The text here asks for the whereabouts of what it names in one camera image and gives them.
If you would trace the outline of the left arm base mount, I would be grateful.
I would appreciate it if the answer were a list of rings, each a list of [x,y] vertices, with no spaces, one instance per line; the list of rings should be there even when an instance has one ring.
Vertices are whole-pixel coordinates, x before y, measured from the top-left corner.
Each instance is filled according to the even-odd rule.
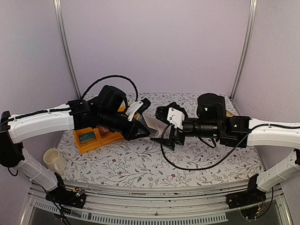
[[[46,194],[46,200],[48,201],[79,209],[83,209],[86,202],[86,197],[87,196],[85,193],[79,194],[76,191],[74,192],[62,187],[57,187]]]

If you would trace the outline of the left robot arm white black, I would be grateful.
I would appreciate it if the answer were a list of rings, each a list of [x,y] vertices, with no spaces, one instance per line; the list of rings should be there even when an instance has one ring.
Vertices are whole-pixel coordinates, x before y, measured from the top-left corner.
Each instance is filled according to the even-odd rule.
[[[149,136],[149,130],[135,118],[150,106],[144,98],[128,105],[126,94],[106,85],[90,100],[73,100],[57,108],[22,115],[2,113],[0,120],[0,164],[14,168],[41,185],[59,203],[66,203],[70,194],[58,172],[51,172],[23,147],[23,141],[52,132],[107,128],[131,141]]]

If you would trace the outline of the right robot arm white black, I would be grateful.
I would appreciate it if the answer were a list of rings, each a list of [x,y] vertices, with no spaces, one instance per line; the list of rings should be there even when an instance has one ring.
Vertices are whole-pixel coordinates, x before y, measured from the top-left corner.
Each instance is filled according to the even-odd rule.
[[[186,137],[200,141],[209,138],[213,143],[237,148],[254,146],[278,146],[292,148],[292,152],[272,168],[255,174],[249,179],[242,200],[253,204],[274,185],[286,180],[300,170],[300,125],[299,123],[275,123],[247,116],[226,115],[225,98],[214,93],[205,93],[197,99],[197,117],[188,117],[186,111],[175,102],[156,109],[156,118],[165,123],[170,134],[151,140],[174,150],[184,145]]]

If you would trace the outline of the beige card holder wallet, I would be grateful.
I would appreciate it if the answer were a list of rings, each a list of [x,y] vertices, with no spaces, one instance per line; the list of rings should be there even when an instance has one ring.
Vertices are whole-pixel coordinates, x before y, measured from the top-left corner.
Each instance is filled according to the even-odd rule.
[[[138,121],[141,122],[150,131],[150,137],[155,138],[161,137],[163,130],[167,126],[163,122],[146,114],[139,116]]]

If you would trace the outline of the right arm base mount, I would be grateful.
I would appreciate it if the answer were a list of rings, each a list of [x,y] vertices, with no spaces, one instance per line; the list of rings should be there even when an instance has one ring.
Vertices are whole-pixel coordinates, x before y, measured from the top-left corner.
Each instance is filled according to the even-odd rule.
[[[226,195],[226,204],[229,209],[239,208],[266,200],[265,192],[257,188],[247,189],[245,191],[231,193]]]

